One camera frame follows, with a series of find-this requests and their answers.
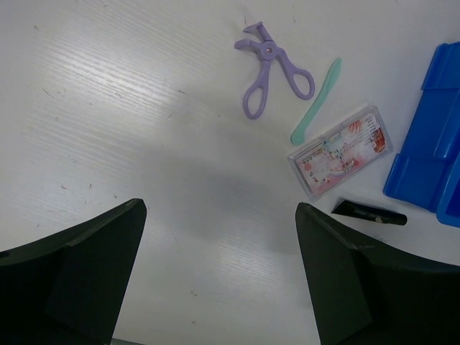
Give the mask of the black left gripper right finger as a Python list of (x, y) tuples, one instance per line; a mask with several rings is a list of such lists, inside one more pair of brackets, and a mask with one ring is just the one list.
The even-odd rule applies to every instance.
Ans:
[(459, 268), (356, 231), (308, 203), (295, 212), (322, 344), (457, 344)]

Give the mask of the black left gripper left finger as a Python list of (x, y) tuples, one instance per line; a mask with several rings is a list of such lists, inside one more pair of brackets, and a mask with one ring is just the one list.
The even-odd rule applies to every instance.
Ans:
[(147, 218), (134, 198), (1, 252), (2, 344), (110, 344)]

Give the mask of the black mascara tube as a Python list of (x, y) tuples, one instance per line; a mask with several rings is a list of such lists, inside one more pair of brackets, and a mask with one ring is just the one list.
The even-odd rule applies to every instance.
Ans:
[(336, 204), (332, 210), (332, 214), (397, 226), (405, 226), (408, 222), (408, 218), (404, 214), (345, 199), (340, 200)]

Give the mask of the clear false eyelash box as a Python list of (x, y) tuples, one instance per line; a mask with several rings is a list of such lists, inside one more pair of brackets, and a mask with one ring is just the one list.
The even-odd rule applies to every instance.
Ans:
[(376, 106), (368, 106), (287, 157), (305, 194), (317, 201), (392, 152)]

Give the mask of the mint green eyebrow razor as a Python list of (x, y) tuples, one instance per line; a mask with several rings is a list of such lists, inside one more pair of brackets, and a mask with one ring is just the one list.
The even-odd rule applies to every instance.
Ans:
[(342, 67), (342, 59), (338, 57), (328, 69), (326, 77), (324, 78), (323, 85), (321, 86), (316, 99), (311, 104), (310, 108), (306, 111), (304, 117), (300, 120), (299, 124), (294, 129), (290, 137), (290, 142), (295, 145), (301, 145), (305, 142), (306, 131), (310, 126), (311, 122), (320, 111), (321, 107), (326, 102), (328, 95), (334, 88), (337, 80), (339, 79)]

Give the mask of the purple eyelash curler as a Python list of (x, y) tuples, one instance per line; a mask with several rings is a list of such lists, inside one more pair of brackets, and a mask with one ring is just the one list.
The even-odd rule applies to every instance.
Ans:
[[(263, 114), (268, 97), (270, 68), (275, 60), (277, 60), (281, 65), (283, 73), (285, 74), (285, 77), (287, 78), (287, 81), (294, 94), (304, 101), (313, 98), (316, 91), (316, 85), (313, 76), (307, 70), (298, 68), (290, 61), (286, 51), (275, 43), (263, 25), (263, 22), (258, 22), (246, 27), (243, 30), (243, 33), (258, 36), (261, 39), (260, 42), (256, 42), (246, 38), (238, 40), (234, 43), (234, 48), (236, 50), (251, 50), (257, 55), (259, 61), (261, 62), (259, 76), (257, 77), (256, 81), (249, 87), (243, 97), (244, 113), (249, 119), (258, 119)], [(295, 75), (300, 75), (307, 80), (309, 88), (308, 93), (303, 93), (299, 89), (297, 83), (295, 82)], [(249, 109), (249, 100), (252, 94), (258, 89), (261, 90), (262, 97), (259, 108), (253, 113)]]

